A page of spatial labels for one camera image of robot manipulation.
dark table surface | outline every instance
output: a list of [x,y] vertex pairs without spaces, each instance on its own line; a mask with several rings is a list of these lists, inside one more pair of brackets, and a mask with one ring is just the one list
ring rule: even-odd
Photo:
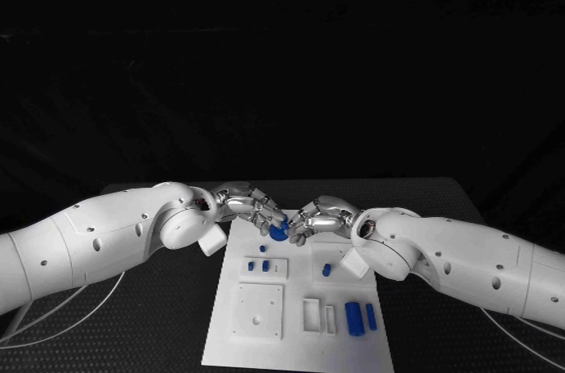
[[[484,223],[465,192],[449,178],[252,181],[285,209],[318,195],[340,197],[360,208],[399,206],[422,216]],[[210,189],[220,182],[187,182]],[[112,184],[102,193],[147,184]],[[27,348],[0,351],[0,371],[193,372],[256,371],[201,366],[223,251],[211,257],[197,244],[157,251],[126,271],[118,289],[92,317],[64,335]],[[90,285],[70,304],[10,341],[41,339],[72,325],[102,301],[116,278]],[[495,328],[479,309],[438,293],[415,276],[394,282],[376,274],[387,345],[396,372],[559,371]],[[70,295],[37,300],[23,325]],[[492,313],[511,334],[546,357],[565,363],[565,342]]]

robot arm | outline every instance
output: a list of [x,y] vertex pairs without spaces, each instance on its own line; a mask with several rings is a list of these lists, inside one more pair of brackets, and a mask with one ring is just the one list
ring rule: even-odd
[[285,219],[272,199],[242,182],[211,191],[167,182],[76,203],[0,235],[0,314],[113,277],[164,246],[178,249],[198,241],[211,255],[226,244],[216,222],[236,216],[260,233]]
[[482,225],[400,208],[353,213],[337,199],[330,214],[328,202],[320,197],[292,217],[291,243],[337,231],[351,242],[341,266],[358,278],[369,269],[396,281],[413,273],[468,304],[565,328],[565,255]]

hole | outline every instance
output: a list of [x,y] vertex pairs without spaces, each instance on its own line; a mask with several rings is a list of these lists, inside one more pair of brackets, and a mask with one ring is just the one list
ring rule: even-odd
[[500,279],[498,278],[491,279],[491,288],[494,290],[497,290],[500,288]]
[[99,251],[100,244],[102,244],[102,241],[99,240],[99,238],[95,238],[92,241],[92,247],[96,252]]

robotic hand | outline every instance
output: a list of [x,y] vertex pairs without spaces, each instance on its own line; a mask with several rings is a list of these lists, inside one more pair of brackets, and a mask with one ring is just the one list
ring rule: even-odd
[[25,229],[0,235],[0,314],[31,300],[99,282],[144,263],[161,247],[224,245],[216,222],[239,216],[262,235],[285,214],[246,182],[210,191],[178,183],[90,198]]
[[358,211],[321,196],[288,222],[298,246],[318,232],[348,238],[341,266],[402,281],[409,273],[455,299],[565,329],[565,255],[478,224],[402,208]]

metallic robotic hand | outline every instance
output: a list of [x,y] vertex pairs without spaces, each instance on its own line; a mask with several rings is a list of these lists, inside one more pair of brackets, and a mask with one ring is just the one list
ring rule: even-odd
[[89,198],[25,229],[0,235],[0,314],[31,300],[99,282],[144,263],[161,247],[226,244],[216,222],[239,216],[262,235],[285,214],[249,183],[210,191],[165,182]]
[[371,269],[402,281],[412,273],[442,294],[565,329],[565,255],[517,236],[402,208],[358,211],[322,196],[291,218],[298,246],[318,232],[348,238],[340,265],[361,279]]

